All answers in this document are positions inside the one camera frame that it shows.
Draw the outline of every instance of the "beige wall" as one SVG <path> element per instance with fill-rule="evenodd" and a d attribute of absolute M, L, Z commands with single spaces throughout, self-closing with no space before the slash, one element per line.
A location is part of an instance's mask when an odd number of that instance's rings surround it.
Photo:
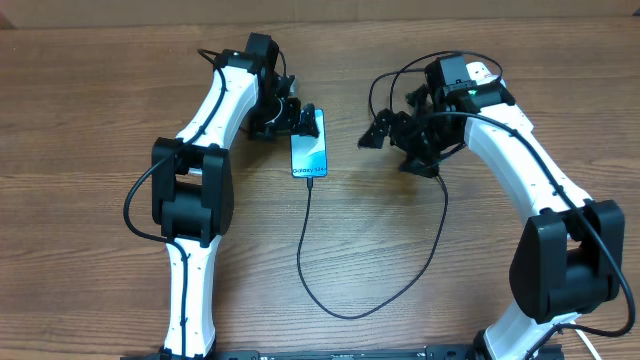
<path fill-rule="evenodd" d="M 0 0 L 0 26 L 630 16 L 638 8 L 640 0 Z"/>

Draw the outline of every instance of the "white cable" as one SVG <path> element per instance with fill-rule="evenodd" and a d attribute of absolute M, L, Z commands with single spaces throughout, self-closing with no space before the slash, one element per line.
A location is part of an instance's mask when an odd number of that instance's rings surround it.
<path fill-rule="evenodd" d="M 576 324 L 576 322 L 573 320 L 571 320 L 571 323 L 574 325 Z M 591 355 L 593 355 L 593 358 L 596 360 L 602 360 L 602 358 L 598 354 L 598 351 L 596 351 L 596 348 L 593 346 L 591 341 L 589 341 L 589 338 L 587 337 L 587 335 L 585 335 L 585 333 L 582 330 L 576 330 L 576 332 L 578 333 L 578 336 L 580 336 L 580 339 L 582 339 L 584 344 L 587 345 L 587 349 L 589 349 L 589 351 L 591 352 Z"/>

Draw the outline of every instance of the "smartphone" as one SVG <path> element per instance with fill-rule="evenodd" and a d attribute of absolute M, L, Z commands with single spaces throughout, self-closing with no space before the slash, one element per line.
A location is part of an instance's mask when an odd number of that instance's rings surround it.
<path fill-rule="evenodd" d="M 327 176 L 327 142 L 324 128 L 324 111 L 316 109 L 318 137 L 291 136 L 291 175 L 294 178 Z"/>

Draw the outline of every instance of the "robotic arm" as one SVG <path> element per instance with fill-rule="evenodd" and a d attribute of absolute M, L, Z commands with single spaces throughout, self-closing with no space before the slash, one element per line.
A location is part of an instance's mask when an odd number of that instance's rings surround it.
<path fill-rule="evenodd" d="M 472 352 L 482 359 L 527 358 L 554 326 L 613 300 L 620 283 L 531 151 L 512 133 L 481 117 L 514 129 L 531 145 L 567 197 L 597 229 L 618 267 L 624 216 L 613 201 L 594 202 L 556 166 L 533 137 L 532 123 L 504 82 L 484 64 L 465 66 L 462 55 L 454 55 L 438 58 L 425 73 L 427 85 L 407 95 L 413 114 L 382 110 L 359 146 L 380 148 L 389 135 L 392 145 L 407 152 L 400 169 L 426 177 L 438 174 L 441 153 L 456 144 L 466 144 L 488 165 L 518 211 L 524 232 L 509 271 L 514 300 L 496 324 L 478 334 Z M 580 247 L 568 251 L 569 238 L 580 241 Z M 536 354 L 539 359 L 558 356 L 557 352 Z"/>
<path fill-rule="evenodd" d="M 293 97 L 295 76 L 274 71 L 279 53 L 260 34 L 251 34 L 244 52 L 224 50 L 215 60 L 201 52 L 219 70 L 207 97 L 175 139 L 153 146 L 152 214 L 164 237 L 154 240 L 167 242 L 171 316 L 160 353 L 144 359 L 214 356 L 214 263 L 233 215 L 229 148 L 241 123 L 247 119 L 250 138 L 271 140 L 283 131 L 318 137 L 313 105 L 301 111 Z M 202 176 L 202 185 L 177 181 L 187 173 Z"/>

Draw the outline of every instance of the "wooden table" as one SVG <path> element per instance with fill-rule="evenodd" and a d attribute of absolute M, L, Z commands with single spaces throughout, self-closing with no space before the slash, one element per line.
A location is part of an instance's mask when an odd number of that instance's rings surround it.
<path fill-rule="evenodd" d="M 633 18 L 176 26 L 0 31 L 0 358 L 117 359 L 165 336 L 169 263 L 159 243 L 122 221 L 124 196 L 208 91 L 195 52 L 243 49 L 270 34 L 326 111 L 329 177 L 316 181 L 303 252 L 308 283 L 329 308 L 356 314 L 422 267 L 442 211 L 435 181 L 398 173 L 395 148 L 357 150 L 371 118 L 372 79 L 423 54 L 469 49 L 499 60 L 535 134 L 596 199 L 625 211 L 624 271 L 640 291 L 640 22 Z M 402 94 L 421 83 L 407 75 Z M 385 106 L 381 82 L 375 107 Z M 304 292 L 295 251 L 306 188 L 286 138 L 239 136 L 236 210 L 219 250 L 219 349 L 263 352 L 420 347 L 469 342 L 511 301 L 508 268 L 522 226 L 487 167 L 469 151 L 446 162 L 445 230 L 431 267 L 405 295 L 357 321 L 329 317 Z M 147 231 L 150 185 L 133 205 Z M 626 319 L 623 296 L 580 319 Z M 591 337 L 606 359 L 635 359 L 640 337 Z M 554 338 L 586 357 L 573 332 Z"/>

